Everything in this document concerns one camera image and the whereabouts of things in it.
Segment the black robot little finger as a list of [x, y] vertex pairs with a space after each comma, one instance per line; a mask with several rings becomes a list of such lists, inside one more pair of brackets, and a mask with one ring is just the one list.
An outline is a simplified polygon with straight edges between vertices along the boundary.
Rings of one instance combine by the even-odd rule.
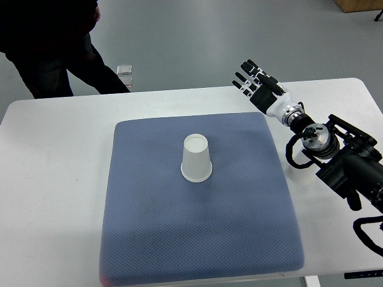
[[246, 85], [241, 85], [237, 81], [233, 80], [232, 84], [241, 92], [243, 93], [246, 97], [252, 97], [253, 92], [246, 86]]

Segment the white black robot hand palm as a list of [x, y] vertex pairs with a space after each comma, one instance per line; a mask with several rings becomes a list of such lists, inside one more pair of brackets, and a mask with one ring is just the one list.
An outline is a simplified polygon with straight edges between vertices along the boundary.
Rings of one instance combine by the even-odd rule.
[[275, 117], [281, 124], [291, 124], [299, 115], [299, 104], [291, 99], [289, 91], [276, 95], [264, 84], [250, 85], [250, 102], [268, 117]]

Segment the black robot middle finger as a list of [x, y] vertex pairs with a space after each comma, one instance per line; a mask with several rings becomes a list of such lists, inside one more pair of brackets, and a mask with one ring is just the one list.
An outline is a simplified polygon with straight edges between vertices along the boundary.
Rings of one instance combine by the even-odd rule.
[[252, 69], [252, 66], [251, 65], [249, 65], [247, 62], [244, 62], [244, 63], [242, 63], [241, 64], [241, 68], [242, 68], [242, 70], [247, 74], [247, 75], [249, 75], [250, 76], [250, 72], [251, 72], [251, 69]]

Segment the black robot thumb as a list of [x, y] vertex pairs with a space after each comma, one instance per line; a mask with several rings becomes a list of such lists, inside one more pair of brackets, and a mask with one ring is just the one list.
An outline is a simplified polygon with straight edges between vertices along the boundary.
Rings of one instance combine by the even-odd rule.
[[284, 90], [277, 84], [277, 82], [273, 81], [270, 77], [267, 77], [263, 74], [258, 74], [257, 78], [259, 81], [265, 85], [272, 93], [282, 96], [284, 94]]

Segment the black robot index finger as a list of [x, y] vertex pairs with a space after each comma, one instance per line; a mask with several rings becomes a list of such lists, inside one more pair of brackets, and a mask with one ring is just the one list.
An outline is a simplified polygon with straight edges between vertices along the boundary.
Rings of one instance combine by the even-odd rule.
[[260, 75], [263, 75], [266, 78], [269, 78], [273, 82], [277, 83], [277, 80], [273, 77], [267, 74], [263, 69], [259, 68], [252, 60], [248, 59], [246, 61], [249, 65], [252, 66], [250, 77], [257, 83], [261, 83]]

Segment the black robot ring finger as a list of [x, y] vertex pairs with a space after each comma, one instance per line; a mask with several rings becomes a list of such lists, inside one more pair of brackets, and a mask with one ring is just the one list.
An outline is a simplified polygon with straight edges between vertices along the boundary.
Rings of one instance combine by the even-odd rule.
[[239, 72], [235, 72], [235, 75], [239, 80], [243, 82], [244, 85], [246, 85], [250, 90], [257, 90], [260, 86], [257, 83], [253, 83], [250, 80], [246, 79], [242, 74]]

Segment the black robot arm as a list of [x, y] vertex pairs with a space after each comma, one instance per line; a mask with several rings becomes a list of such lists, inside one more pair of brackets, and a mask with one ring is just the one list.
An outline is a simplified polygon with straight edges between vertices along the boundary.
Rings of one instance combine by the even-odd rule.
[[293, 136], [285, 146], [285, 157], [293, 168], [318, 166], [316, 176], [353, 211], [362, 208], [363, 196], [382, 210], [382, 154], [377, 141], [343, 119], [331, 114], [328, 122], [315, 122], [302, 102], [294, 102], [290, 92], [252, 60], [241, 65], [233, 85], [263, 114], [276, 118]]

